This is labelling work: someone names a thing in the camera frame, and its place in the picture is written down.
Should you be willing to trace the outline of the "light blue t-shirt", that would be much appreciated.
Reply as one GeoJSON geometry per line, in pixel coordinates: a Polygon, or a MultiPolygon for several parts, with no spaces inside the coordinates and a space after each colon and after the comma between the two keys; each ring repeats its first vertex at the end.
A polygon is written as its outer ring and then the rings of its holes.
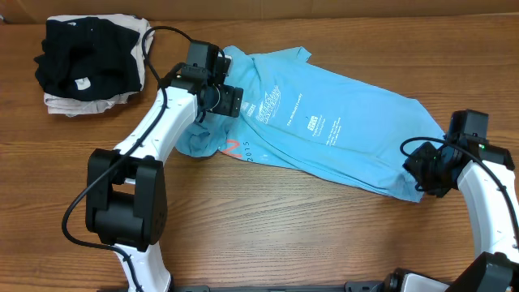
{"type": "Polygon", "coordinates": [[[419,137],[444,131],[419,101],[313,66],[303,47],[246,54],[229,46],[225,54],[232,59],[226,83],[243,90],[240,114],[192,123],[177,142],[180,153],[222,152],[420,201],[400,146],[416,148],[419,137]]]}

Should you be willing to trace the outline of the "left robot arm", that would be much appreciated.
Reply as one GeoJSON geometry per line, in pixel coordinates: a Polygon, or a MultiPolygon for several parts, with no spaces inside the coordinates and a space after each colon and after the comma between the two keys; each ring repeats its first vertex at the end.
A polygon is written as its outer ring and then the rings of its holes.
{"type": "Polygon", "coordinates": [[[231,59],[179,63],[161,81],[152,108],[112,150],[88,160],[85,224],[114,252],[130,291],[172,291],[159,240],[167,221],[165,163],[182,133],[207,113],[236,118],[243,90],[224,83],[231,59]]]}

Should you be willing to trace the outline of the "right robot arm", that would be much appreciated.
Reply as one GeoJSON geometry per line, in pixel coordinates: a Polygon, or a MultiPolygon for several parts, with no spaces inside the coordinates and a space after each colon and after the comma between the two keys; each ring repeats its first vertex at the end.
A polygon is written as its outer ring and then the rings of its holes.
{"type": "Polygon", "coordinates": [[[409,273],[403,291],[516,291],[518,289],[518,201],[515,165],[505,148],[459,135],[440,141],[421,137],[404,167],[417,188],[437,197],[458,190],[468,209],[474,261],[452,283],[409,273]]]}

